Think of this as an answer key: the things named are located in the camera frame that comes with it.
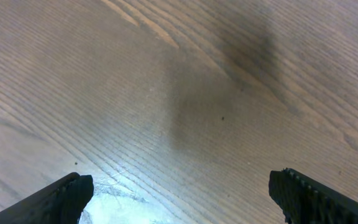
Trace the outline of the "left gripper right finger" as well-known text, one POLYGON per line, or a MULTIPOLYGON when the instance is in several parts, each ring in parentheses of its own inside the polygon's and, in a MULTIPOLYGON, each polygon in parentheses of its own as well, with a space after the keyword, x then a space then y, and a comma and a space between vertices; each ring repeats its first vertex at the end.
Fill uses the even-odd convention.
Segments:
POLYGON ((288 224, 358 224, 358 202, 294 169, 271 171, 268 193, 288 224))

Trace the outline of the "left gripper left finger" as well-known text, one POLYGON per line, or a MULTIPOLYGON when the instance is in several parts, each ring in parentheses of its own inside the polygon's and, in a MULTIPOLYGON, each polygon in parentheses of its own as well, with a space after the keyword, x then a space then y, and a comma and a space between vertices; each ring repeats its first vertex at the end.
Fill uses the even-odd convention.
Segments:
POLYGON ((91 175, 72 172, 0 212, 0 224, 78 224, 94 193, 91 175))

